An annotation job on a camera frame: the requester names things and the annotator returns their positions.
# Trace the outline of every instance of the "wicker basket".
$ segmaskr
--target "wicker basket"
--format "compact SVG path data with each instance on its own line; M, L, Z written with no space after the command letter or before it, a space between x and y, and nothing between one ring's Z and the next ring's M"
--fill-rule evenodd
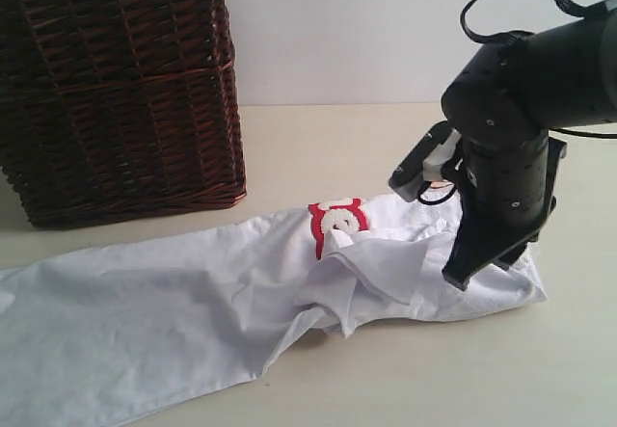
M0 166L35 227L245 195L225 0L0 0Z

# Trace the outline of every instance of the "white wall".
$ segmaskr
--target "white wall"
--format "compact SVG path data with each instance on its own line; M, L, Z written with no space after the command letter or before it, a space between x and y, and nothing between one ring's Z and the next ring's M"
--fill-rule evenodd
M477 46L469 0L228 0L244 105L438 100ZM577 0L590 4L598 0ZM474 29L568 21L551 0L482 0Z

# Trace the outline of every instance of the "table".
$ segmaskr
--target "table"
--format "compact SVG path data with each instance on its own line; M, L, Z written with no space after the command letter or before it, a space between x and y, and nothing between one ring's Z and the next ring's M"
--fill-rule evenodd
M37 232L0 181L0 268L89 246L236 223L388 192L392 169L442 120L438 104L243 108L249 195L233 209ZM261 380L135 427L613 426L617 410L617 143L565 138L557 210L538 246L545 304L453 324L307 334Z

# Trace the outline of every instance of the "red tag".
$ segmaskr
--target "red tag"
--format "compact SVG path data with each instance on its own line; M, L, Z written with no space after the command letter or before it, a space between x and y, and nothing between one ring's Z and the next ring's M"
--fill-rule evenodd
M317 242L317 259L321 259L326 232L332 229L340 229L352 235L359 231L368 230L368 221L360 208L361 204L362 200L360 199L343 199L314 203L308 206L308 210L312 214L310 230Z

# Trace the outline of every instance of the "black strap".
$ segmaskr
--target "black strap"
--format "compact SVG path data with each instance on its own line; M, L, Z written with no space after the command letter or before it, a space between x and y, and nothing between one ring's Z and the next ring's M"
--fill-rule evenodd
M469 25L467 24L467 13L471 9L471 7L478 0L471 0L467 3L467 5L463 8L461 12L461 27L463 27L463 31L469 37L470 40L475 41L480 44L487 43L504 43L508 45L515 44L525 37L529 35L533 35L531 32L526 32L523 30L511 30L509 32L498 32L492 35L480 35L473 32ZM588 17L590 15L595 15L599 13L605 13L607 11L606 4L604 2L598 3L591 6L581 6L575 3L572 0L553 0L557 7L565 14L571 15L573 17Z

